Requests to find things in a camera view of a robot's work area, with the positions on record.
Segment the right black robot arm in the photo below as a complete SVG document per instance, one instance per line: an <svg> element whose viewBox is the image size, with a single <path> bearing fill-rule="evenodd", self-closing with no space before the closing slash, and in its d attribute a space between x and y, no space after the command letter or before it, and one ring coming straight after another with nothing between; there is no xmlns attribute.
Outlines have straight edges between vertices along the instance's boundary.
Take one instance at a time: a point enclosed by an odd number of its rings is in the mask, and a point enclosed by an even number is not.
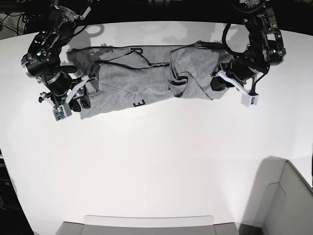
<svg viewBox="0 0 313 235"><path fill-rule="evenodd" d="M62 47L77 36L77 24L86 18L92 4L91 0L53 0L47 10L47 25L34 37L21 60L26 75L49 90L42 92L38 101L49 103L56 114L90 108L86 80L73 79L70 74L77 68L63 66L59 55Z"/></svg>

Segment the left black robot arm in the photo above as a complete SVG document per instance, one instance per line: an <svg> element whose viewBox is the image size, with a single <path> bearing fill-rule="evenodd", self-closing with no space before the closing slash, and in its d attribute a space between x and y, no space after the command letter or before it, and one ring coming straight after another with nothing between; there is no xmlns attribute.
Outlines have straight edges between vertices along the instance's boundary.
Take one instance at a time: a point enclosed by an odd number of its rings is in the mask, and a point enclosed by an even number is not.
<svg viewBox="0 0 313 235"><path fill-rule="evenodd" d="M269 0L231 0L230 4L243 15L244 26L249 32L249 44L244 52L233 51L226 42L226 36L231 24L228 23L222 35L224 49L233 56L233 60L219 65L231 80L226 81L217 72L213 73L211 88L222 91L240 86L252 79L251 90L255 95L256 84L268 74L271 66L281 64L286 55L281 31L278 28L276 17Z"/></svg>

